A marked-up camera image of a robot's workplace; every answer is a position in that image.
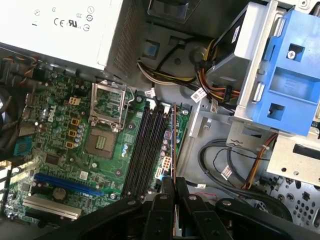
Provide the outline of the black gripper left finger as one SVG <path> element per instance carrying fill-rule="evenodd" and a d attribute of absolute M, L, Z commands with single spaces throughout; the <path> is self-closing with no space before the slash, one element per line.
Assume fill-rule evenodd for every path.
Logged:
<path fill-rule="evenodd" d="M 162 192 L 142 202 L 126 197 L 39 237 L 41 240 L 171 240 L 174 186 L 162 179 Z"/>

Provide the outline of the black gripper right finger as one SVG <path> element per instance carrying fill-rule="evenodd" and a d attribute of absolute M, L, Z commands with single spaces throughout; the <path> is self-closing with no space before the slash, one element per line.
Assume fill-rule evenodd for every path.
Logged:
<path fill-rule="evenodd" d="M 175 181 L 183 228 L 195 231 L 201 240 L 318 240 L 320 235 L 236 199 L 223 198 L 213 208 L 190 194 L 183 177 Z"/>

